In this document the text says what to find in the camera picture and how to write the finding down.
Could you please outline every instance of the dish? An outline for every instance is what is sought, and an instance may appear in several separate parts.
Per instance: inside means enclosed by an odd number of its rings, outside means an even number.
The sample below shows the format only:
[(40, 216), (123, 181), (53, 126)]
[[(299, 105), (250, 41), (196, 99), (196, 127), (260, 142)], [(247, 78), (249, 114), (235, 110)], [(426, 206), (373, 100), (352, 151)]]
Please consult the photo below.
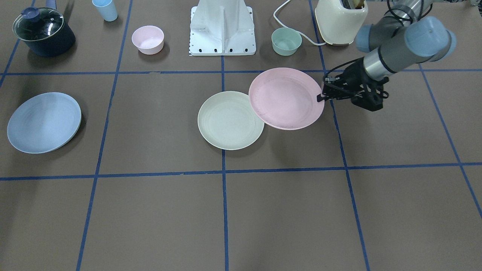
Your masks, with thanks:
[(37, 95), (13, 113), (7, 126), (8, 140), (17, 150), (45, 153), (60, 148), (80, 126), (80, 106), (59, 92)]
[(253, 112), (248, 95), (225, 91), (203, 103), (199, 109), (198, 127), (211, 145), (235, 150), (254, 143), (263, 132), (264, 123)]
[(259, 74), (249, 87), (254, 112), (266, 124), (297, 130), (314, 123), (323, 112), (317, 102), (321, 87), (308, 74), (292, 68), (273, 68)]

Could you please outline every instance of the white plate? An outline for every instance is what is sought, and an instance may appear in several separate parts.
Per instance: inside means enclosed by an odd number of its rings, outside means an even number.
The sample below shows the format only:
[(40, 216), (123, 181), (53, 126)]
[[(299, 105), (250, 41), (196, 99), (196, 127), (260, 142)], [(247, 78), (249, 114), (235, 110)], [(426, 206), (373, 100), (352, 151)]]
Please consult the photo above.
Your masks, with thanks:
[(7, 136), (19, 151), (45, 153), (72, 139), (80, 120), (80, 107), (74, 98), (64, 93), (44, 93), (17, 108), (8, 122)]
[(217, 93), (199, 109), (201, 135), (220, 149), (235, 150), (251, 145), (263, 132), (264, 125), (251, 108), (248, 95), (241, 92)]

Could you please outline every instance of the floor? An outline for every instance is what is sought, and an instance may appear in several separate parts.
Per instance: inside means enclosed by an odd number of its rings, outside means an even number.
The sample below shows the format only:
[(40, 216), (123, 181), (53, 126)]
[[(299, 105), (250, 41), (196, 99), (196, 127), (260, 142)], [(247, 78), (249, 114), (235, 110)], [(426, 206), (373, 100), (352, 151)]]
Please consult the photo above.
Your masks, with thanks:
[[(34, 55), (10, 23), (0, 25), (0, 270), (482, 270), (477, 8), (434, 4), (430, 15), (457, 35), (457, 49), (392, 76), (382, 110), (329, 102), (307, 128), (265, 125), (251, 146), (224, 151), (197, 128), (207, 98), (247, 93), (275, 67), (321, 82), (363, 56), (354, 44), (306, 41), (279, 56), (271, 15), (282, 1), (246, 3), (252, 56), (188, 56), (198, 0), (115, 0), (114, 22), (89, 1), (58, 1), (77, 42), (54, 58)], [(3, 20), (30, 4), (1, 1)], [(294, 0), (279, 18), (318, 39), (316, 4)], [(386, 5), (368, 5), (365, 23), (376, 23)], [(131, 43), (143, 25), (164, 30), (160, 53)], [(10, 116), (53, 91), (78, 101), (80, 130), (49, 153), (17, 151)]]

